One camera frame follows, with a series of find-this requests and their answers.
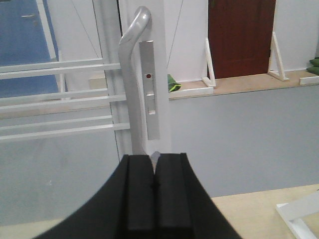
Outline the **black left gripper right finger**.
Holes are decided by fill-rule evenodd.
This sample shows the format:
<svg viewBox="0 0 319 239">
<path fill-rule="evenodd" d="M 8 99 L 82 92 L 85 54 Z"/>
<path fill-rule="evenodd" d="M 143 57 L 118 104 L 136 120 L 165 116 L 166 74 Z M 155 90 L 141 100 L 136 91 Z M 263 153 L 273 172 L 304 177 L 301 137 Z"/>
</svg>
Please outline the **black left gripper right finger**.
<svg viewBox="0 0 319 239">
<path fill-rule="evenodd" d="M 201 185 L 186 153 L 161 154 L 155 182 L 157 238 L 240 238 Z"/>
</svg>

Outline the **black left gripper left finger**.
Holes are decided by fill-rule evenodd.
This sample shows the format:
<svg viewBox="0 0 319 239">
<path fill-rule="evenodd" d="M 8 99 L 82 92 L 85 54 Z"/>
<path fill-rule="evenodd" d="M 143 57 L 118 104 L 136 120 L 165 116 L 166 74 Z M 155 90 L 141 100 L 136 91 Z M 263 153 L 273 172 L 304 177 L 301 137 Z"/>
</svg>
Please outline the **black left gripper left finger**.
<svg viewBox="0 0 319 239">
<path fill-rule="evenodd" d="M 39 239 L 155 238 L 154 171 L 147 155 L 124 155 L 99 191 Z"/>
</svg>

